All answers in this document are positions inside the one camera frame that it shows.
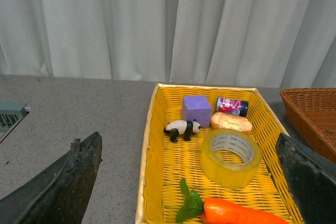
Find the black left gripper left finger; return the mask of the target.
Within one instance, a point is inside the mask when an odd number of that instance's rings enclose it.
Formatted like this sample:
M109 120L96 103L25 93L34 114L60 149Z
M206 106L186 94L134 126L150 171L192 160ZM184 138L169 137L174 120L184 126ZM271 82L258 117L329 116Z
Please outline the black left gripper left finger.
M1 199L1 223L81 223L101 153L98 132L74 139L65 155Z

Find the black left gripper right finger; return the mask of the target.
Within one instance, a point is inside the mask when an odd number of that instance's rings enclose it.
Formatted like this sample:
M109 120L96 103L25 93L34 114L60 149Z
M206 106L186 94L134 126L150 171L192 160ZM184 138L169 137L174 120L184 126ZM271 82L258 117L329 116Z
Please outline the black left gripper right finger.
M335 223L335 163L284 133L276 153L305 223Z

